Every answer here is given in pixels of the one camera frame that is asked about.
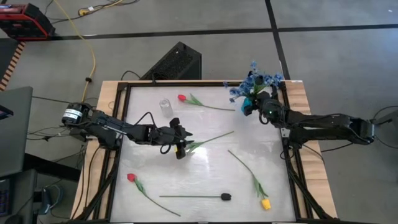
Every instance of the wooden board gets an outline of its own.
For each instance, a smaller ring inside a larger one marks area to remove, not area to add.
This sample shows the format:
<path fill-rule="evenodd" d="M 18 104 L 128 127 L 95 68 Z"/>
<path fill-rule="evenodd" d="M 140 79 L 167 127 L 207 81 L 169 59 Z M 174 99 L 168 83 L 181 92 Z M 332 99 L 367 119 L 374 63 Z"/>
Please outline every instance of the wooden board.
<path fill-rule="evenodd" d="M 119 82 L 125 81 L 105 81 L 101 87 L 101 93 L 99 94 L 99 100 L 97 104 L 97 109 L 104 111 L 108 115 L 112 115 L 112 107 L 114 99 L 116 97 L 116 90 Z M 134 81 L 129 83 L 150 83 L 151 81 Z M 222 80 L 195 80 L 195 81 L 185 81 L 185 80 L 164 80 L 159 82 L 222 82 Z M 310 107 L 308 105 L 307 96 L 304 89 L 304 84 L 301 81 L 286 81 L 287 86 L 287 94 L 289 97 L 289 103 L 292 110 L 296 110 L 302 113 L 309 114 Z M 119 114 L 118 118 L 121 118 L 121 112 L 123 108 L 124 100 L 121 100 L 119 104 Z M 320 152 L 319 144 L 317 141 L 311 141 L 307 143 L 312 149 Z M 82 185 L 82 175 L 80 176 L 80 181 L 78 184 L 77 192 L 75 195 L 75 202 L 73 204 L 72 214 L 77 208 L 77 212 L 75 217 L 77 217 L 83 210 L 85 201 L 87 199 L 87 203 L 90 202 L 92 197 L 98 190 L 98 184 L 100 181 L 100 173 L 103 166 L 103 157 L 104 151 L 99 150 L 96 154 L 96 157 L 91 166 L 91 177 L 90 177 L 90 189 L 88 189 L 88 198 L 86 198 L 87 191 L 87 177 L 88 177 L 88 164 L 90 164 L 91 158 L 95 150 L 98 147 L 97 141 L 92 141 L 88 143 L 87 153 L 85 157 L 85 164 L 87 164 L 82 172 L 85 172 L 85 183 Z M 323 207 L 323 209 L 331 216 L 336 217 L 335 205 L 333 202 L 333 198 L 331 196 L 330 187 L 328 183 L 328 178 L 326 175 L 325 166 L 323 165 L 322 160 L 316 155 L 314 152 L 307 150 L 305 148 L 300 150 L 300 155 L 302 157 L 302 164 L 305 173 L 305 177 L 307 180 L 307 187 L 315 200 Z M 113 159 L 110 159 L 110 167 L 112 165 Z M 78 207 L 78 202 L 81 195 L 81 190 L 83 188 L 83 196 Z M 105 217 L 106 204 L 108 201 L 108 191 L 104 194 L 101 210 L 99 217 Z M 302 217 L 305 217 L 305 205 L 303 202 L 303 198 L 301 194 L 298 194 L 298 201 L 300 205 L 300 210 L 302 211 Z"/>

